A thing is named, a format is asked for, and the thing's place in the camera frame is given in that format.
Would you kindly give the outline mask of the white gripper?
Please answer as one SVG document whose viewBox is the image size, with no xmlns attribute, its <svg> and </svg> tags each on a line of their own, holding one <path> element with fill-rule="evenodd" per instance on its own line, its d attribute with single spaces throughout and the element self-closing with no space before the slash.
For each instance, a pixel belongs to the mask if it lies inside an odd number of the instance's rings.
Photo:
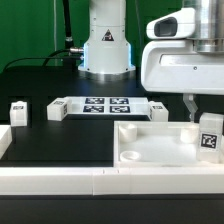
<svg viewBox="0 0 224 224">
<path fill-rule="evenodd" d="M 193 122 L 194 94 L 224 95 L 224 54 L 196 53 L 189 40 L 151 41 L 142 55 L 141 83 L 149 92 L 184 93 Z"/>
</svg>

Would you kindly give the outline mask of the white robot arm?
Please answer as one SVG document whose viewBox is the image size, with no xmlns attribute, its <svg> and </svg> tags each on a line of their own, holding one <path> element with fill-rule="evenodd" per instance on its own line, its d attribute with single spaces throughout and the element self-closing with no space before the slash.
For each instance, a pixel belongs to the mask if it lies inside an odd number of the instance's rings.
<svg viewBox="0 0 224 224">
<path fill-rule="evenodd" d="M 224 0 L 182 0 L 179 11 L 149 22 L 146 33 L 145 90 L 181 93 L 191 117 L 195 95 L 224 95 Z"/>
</svg>

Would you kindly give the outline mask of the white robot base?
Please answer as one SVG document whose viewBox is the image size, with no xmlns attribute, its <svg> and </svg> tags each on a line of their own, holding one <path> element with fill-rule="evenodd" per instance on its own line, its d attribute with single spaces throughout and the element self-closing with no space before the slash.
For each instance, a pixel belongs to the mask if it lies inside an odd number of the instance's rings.
<svg viewBox="0 0 224 224">
<path fill-rule="evenodd" d="M 102 82 L 129 78 L 136 67 L 125 37 L 126 0 L 90 0 L 89 13 L 89 38 L 78 70 Z"/>
</svg>

